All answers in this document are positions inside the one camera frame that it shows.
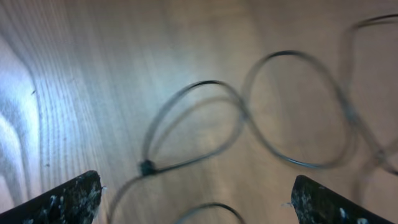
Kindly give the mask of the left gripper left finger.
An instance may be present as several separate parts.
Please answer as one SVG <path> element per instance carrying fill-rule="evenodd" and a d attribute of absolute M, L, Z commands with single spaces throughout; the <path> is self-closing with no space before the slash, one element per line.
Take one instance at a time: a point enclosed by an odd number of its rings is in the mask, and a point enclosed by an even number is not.
<path fill-rule="evenodd" d="M 1 223 L 93 223 L 101 203 L 97 171 L 89 170 L 1 214 Z"/>

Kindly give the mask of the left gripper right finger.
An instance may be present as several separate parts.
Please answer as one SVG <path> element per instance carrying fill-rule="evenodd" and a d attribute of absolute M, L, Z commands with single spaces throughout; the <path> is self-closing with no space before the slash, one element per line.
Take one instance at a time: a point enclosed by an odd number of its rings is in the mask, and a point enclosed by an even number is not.
<path fill-rule="evenodd" d="M 291 202 L 300 224 L 392 224 L 305 175 L 298 175 Z"/>

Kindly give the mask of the black USB cable short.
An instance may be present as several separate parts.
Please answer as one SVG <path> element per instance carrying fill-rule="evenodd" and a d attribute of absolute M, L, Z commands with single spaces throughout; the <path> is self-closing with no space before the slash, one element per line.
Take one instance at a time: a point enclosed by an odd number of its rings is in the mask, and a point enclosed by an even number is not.
<path fill-rule="evenodd" d="M 347 122 L 348 125 L 347 127 L 348 141 L 349 142 L 354 141 L 357 135 L 361 134 L 364 140 L 367 141 L 369 147 L 374 150 L 374 155 L 376 157 L 378 165 L 381 166 L 386 172 L 392 175 L 397 175 L 397 169 L 395 169 L 388 162 L 385 148 L 379 145 L 379 143 L 376 141 L 376 138 L 373 136 L 373 133 L 367 127 L 366 123 L 362 120 L 359 113 L 355 110 L 349 98 L 349 87 L 351 85 L 351 78 L 353 74 L 353 41 L 355 39 L 355 34 L 357 33 L 357 31 L 367 26 L 375 26 L 387 22 L 395 22 L 396 20 L 397 20 L 397 14 L 388 14 L 356 22 L 352 26 L 347 28 L 347 30 L 343 33 L 343 39 L 341 43 L 343 53 L 340 62 L 340 74 L 342 76 L 340 82 L 336 81 L 331 76 L 329 70 L 315 57 L 298 50 L 283 50 L 266 55 L 253 65 L 253 67 L 250 69 L 249 73 L 246 76 L 241 94 L 239 94 L 232 86 L 219 80 L 206 80 L 206 81 L 192 83 L 191 85 L 186 86 L 181 90 L 179 90 L 178 92 L 176 92 L 176 94 L 174 94 L 171 97 L 171 99 L 169 99 L 165 103 L 165 105 L 161 107 L 160 111 L 157 113 L 154 120 L 151 122 L 144 136 L 144 142 L 142 145 L 142 161 L 139 166 L 141 174 L 139 177 L 133 178 L 132 180 L 124 184 L 123 187 L 120 189 L 119 193 L 117 194 L 117 196 L 115 196 L 115 198 L 111 203 L 110 211 L 107 216 L 108 223 L 112 223 L 114 218 L 114 211 L 118 206 L 121 197 L 124 195 L 125 191 L 127 191 L 130 188 L 132 184 L 134 184 L 137 181 L 144 180 L 147 177 L 163 174 L 177 169 L 182 169 L 186 166 L 196 164 L 197 162 L 221 154 L 225 150 L 229 149 L 233 145 L 233 143 L 238 139 L 245 124 L 248 124 L 250 126 L 252 133 L 255 135 L 257 140 L 262 144 L 262 146 L 265 149 L 267 149 L 271 154 L 273 154 L 274 156 L 285 162 L 289 162 L 291 164 L 301 167 L 306 167 L 309 169 L 332 169 L 335 167 L 342 166 L 343 161 L 348 157 L 347 149 L 344 149 L 341 155 L 339 155 L 338 157 L 324 164 L 312 164 L 312 163 L 298 161 L 291 157 L 283 155 L 276 147 L 274 147 L 266 139 L 265 135 L 261 133 L 257 124 L 255 123 L 254 118 L 252 117 L 252 114 L 248 108 L 249 98 L 251 96 L 251 89 L 254 84 L 255 77 L 259 73 L 260 69 L 268 61 L 270 61 L 273 58 L 281 57 L 284 55 L 292 55 L 294 57 L 301 58 L 303 60 L 308 61 L 314 66 L 314 68 L 331 85 L 331 90 L 333 94 L 336 96 L 336 100 L 342 109 L 345 121 Z M 222 86 L 230 94 L 230 96 L 234 98 L 235 103 L 239 108 L 239 117 L 237 119 L 232 134 L 224 143 L 222 143 L 216 149 L 207 154 L 187 160 L 185 162 L 181 162 L 179 164 L 174 164 L 160 169 L 156 168 L 155 163 L 151 161 L 149 158 L 149 153 L 150 153 L 152 140 L 155 136 L 157 128 L 159 127 L 161 121 L 165 118 L 167 113 L 179 100 L 181 100 L 190 91 L 203 85 Z"/>

